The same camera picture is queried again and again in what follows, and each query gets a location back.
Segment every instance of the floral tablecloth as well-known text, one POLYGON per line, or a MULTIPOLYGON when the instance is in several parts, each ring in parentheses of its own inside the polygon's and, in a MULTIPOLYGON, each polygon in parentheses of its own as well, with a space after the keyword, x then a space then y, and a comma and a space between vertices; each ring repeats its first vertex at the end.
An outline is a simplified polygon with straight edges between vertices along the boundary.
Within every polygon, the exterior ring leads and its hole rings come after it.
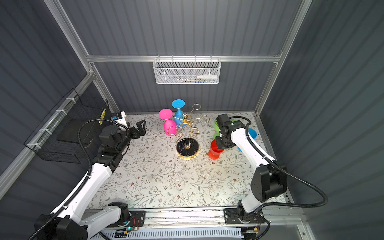
MULTIPOLYGON (((208 115, 208 123, 196 123, 200 134, 197 156, 183 159, 176 152, 177 138, 164 132, 164 120, 157 114, 127 115, 132 126, 146 120, 146 135, 131 141, 128 152, 116 171, 98 190, 88 209, 103 209, 111 202, 125 202, 129 208, 228 206, 250 193, 253 176, 251 165, 237 147, 226 149, 219 159, 208 157, 214 119, 222 113, 192 113, 193 117, 208 115)), ((252 121, 250 128, 258 133, 253 113, 240 115, 252 121)), ((256 142, 264 144, 257 135, 256 142)), ((285 202, 283 195, 269 202, 285 202)))

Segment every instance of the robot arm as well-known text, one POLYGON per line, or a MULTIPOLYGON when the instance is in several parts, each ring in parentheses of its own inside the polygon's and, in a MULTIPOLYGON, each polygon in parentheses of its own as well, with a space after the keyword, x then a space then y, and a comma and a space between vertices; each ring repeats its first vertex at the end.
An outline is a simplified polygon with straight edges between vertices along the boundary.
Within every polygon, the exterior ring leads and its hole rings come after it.
MULTIPOLYGON (((125 121, 125 113, 121 112, 113 116, 113 120, 129 127, 129 123, 125 121)), ((96 194, 98 189, 116 170, 122 159, 122 151, 129 147, 132 139, 137 139, 145 135, 145 120, 136 123, 137 129, 131 127, 128 131, 120 129, 117 125, 106 126, 99 138, 102 145, 99 148, 99 153, 92 160, 91 175, 79 189, 87 174, 80 180, 72 192, 65 198, 65 200, 56 207, 51 214, 57 212, 62 206, 65 209, 60 212, 55 220, 49 224, 45 224, 51 215, 40 215, 35 222, 35 229, 44 226, 44 229, 37 235, 38 240, 48 239, 90 239, 97 234, 100 230, 110 224, 120 222, 124 224, 130 218, 128 205, 118 202, 113 202, 108 205, 104 210, 81 220, 81 217, 96 194), (76 192, 75 197, 66 205, 67 200, 76 192)))
MULTIPOLYGON (((239 218, 244 219, 247 213, 252 213, 262 202, 271 197, 277 197, 286 192, 286 175, 274 169, 265 158, 275 161, 252 138, 246 136, 245 125, 241 121, 232 122, 226 114, 216 118, 220 129, 220 136, 216 137, 219 149, 238 146, 251 163, 255 172, 251 181, 251 193, 238 204, 239 218)), ((286 169, 281 161, 275 162, 279 167, 286 169)))

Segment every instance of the black wire basket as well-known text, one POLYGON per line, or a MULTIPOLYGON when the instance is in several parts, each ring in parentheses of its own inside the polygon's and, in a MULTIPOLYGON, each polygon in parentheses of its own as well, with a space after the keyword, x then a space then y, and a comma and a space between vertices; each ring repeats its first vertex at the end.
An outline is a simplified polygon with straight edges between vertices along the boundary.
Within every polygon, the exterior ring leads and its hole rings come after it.
MULTIPOLYGON (((76 95, 63 109, 57 110, 55 117, 38 130, 35 137, 30 136, 24 145, 46 161, 87 162, 78 143, 78 129, 90 119, 110 119, 111 115, 106 99, 76 95)), ((81 141, 91 159, 96 156, 101 144, 99 134, 107 125, 110 123, 95 121, 81 130, 81 141)))

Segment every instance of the gray wall panel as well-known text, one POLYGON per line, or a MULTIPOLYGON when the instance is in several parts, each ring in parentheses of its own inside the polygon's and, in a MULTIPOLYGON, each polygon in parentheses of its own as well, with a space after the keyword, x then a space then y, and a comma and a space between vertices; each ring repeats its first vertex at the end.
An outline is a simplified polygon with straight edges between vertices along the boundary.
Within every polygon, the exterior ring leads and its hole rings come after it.
MULTIPOLYGON (((83 95, 101 97, 94 84, 83 95)), ((51 162, 35 156, 0 200, 0 239, 27 239, 40 214, 49 214, 59 205, 87 169, 85 162, 51 162), (21 225, 24 230, 18 231, 21 225)))
POLYGON ((278 54, 300 0, 62 1, 91 55, 278 54))
POLYGON ((126 112, 158 112, 173 100, 205 111, 254 110, 273 63, 222 63, 219 84, 157 84, 151 63, 96 63, 119 107, 126 112))
POLYGON ((0 35, 2 173, 86 72, 43 1, 1 1, 0 35))
MULTIPOLYGON (((24 148, 28 136, 80 83, 86 71, 43 0, 0 1, 0 35, 2 173, 24 148)), ((93 84, 88 89, 85 94, 98 94, 93 84)), ((84 164, 34 157, 0 200, 0 238, 28 238, 35 219, 49 214, 86 168, 84 164)))
MULTIPOLYGON (((383 12, 382 1, 315 0, 261 114, 277 159, 329 197, 304 209, 317 239, 381 234, 383 12)), ((298 203, 319 200, 289 187, 298 203)))

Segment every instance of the round black base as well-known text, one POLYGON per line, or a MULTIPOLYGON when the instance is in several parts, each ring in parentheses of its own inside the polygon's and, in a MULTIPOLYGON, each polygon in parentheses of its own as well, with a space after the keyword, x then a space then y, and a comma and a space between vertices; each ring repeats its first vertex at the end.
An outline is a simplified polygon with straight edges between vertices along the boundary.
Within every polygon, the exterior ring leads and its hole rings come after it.
POLYGON ((199 144, 193 138, 187 137, 181 139, 176 146, 176 151, 181 157, 192 158, 197 154, 199 144))

